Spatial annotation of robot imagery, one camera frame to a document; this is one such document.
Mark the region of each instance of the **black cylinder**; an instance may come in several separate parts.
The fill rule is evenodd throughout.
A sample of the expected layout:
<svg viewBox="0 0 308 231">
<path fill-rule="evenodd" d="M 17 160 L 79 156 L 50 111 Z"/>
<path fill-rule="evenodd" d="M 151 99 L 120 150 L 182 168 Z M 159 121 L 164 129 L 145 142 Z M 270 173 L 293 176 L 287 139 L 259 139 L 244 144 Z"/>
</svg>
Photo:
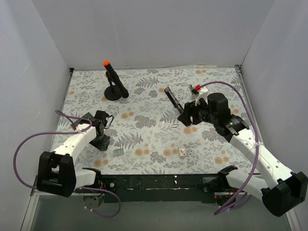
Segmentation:
<svg viewBox="0 0 308 231">
<path fill-rule="evenodd" d="M 129 93 L 128 93 L 127 89 L 123 86 L 121 80 L 119 79 L 119 76 L 117 75 L 115 70 L 112 68 L 112 66 L 109 63 L 109 61 L 105 61 L 103 63 L 103 65 L 106 68 L 106 71 L 108 72 L 109 77 L 111 78 L 111 80 L 115 83 L 115 85 L 119 89 L 119 91 L 121 93 L 121 96 L 123 98 L 127 98 L 129 96 Z"/>
</svg>

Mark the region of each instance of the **round black base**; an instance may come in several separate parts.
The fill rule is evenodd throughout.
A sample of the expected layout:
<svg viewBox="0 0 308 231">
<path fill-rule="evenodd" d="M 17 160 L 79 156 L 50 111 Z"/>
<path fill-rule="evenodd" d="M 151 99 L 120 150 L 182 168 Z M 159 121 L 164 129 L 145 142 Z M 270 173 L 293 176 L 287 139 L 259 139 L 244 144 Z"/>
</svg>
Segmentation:
<svg viewBox="0 0 308 231">
<path fill-rule="evenodd" d="M 119 88 L 117 88 L 116 85 L 113 85 L 114 87 L 114 92 L 111 91 L 111 87 L 107 87 L 106 90 L 105 90 L 105 97 L 107 100 L 110 100 L 110 101 L 116 101 L 118 99 L 121 98 L 121 93 L 119 91 Z"/>
</svg>

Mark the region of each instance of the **floral tablecloth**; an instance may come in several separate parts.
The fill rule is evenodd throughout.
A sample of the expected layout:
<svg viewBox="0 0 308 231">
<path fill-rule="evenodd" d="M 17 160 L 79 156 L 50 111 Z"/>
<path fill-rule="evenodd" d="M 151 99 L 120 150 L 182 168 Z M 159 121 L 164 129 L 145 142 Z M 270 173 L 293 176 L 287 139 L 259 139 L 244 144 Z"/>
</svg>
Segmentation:
<svg viewBox="0 0 308 231">
<path fill-rule="evenodd" d="M 103 110 L 115 116 L 105 134 L 111 137 L 108 150 L 101 152 L 88 145 L 76 160 L 76 168 L 93 167 L 103 174 L 192 174 L 217 173 L 228 165 L 248 172 L 251 163 L 223 137 L 216 134 L 211 124 L 201 123 L 185 127 L 177 121 L 179 115 L 164 88 L 169 86 L 184 106 L 191 99 L 187 86 L 213 80 L 233 84 L 241 92 L 234 68 L 208 69 L 149 69 L 117 71 L 129 91 L 127 99 L 106 100 L 108 87 L 105 71 L 75 71 L 73 73 L 63 111 L 68 115 L 92 115 Z M 222 92 L 229 100 L 231 112 L 247 122 L 237 94 L 229 87 L 215 84 L 210 93 Z M 58 131 L 72 130 L 61 118 Z M 68 136 L 55 136 L 56 148 Z M 187 156 L 179 157 L 178 147 L 186 147 Z M 114 156 L 113 150 L 123 148 L 124 155 Z"/>
</svg>

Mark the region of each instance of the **wall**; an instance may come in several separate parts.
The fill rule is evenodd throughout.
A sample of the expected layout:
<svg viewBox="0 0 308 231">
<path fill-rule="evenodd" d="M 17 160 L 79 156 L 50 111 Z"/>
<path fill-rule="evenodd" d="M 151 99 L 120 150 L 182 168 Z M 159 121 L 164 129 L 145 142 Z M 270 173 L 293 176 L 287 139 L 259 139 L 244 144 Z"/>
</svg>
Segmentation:
<svg viewBox="0 0 308 231">
<path fill-rule="evenodd" d="M 274 0 L 32 0 L 69 67 L 241 64 Z"/>
<path fill-rule="evenodd" d="M 27 136 L 54 130 L 69 70 L 31 0 L 0 0 L 0 230 L 16 231 L 30 189 L 13 172 L 13 154 Z M 32 184 L 39 156 L 51 137 L 34 138 L 17 158 L 22 178 Z"/>
<path fill-rule="evenodd" d="M 276 0 L 242 65 L 265 144 L 308 175 L 308 1 Z M 308 202 L 295 209 L 308 230 Z"/>
</svg>

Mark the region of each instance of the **orange tip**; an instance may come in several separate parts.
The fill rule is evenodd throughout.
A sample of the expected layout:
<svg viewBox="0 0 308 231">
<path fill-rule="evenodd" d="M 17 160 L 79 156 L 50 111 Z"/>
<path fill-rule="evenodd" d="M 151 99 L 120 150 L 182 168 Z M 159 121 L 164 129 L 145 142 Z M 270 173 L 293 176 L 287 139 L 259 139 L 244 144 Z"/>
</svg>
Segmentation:
<svg viewBox="0 0 308 231">
<path fill-rule="evenodd" d="M 109 65 L 109 64 L 110 64 L 110 62 L 109 62 L 108 60 L 106 60 L 106 61 L 103 63 L 104 66 L 107 66 L 107 65 Z"/>
</svg>

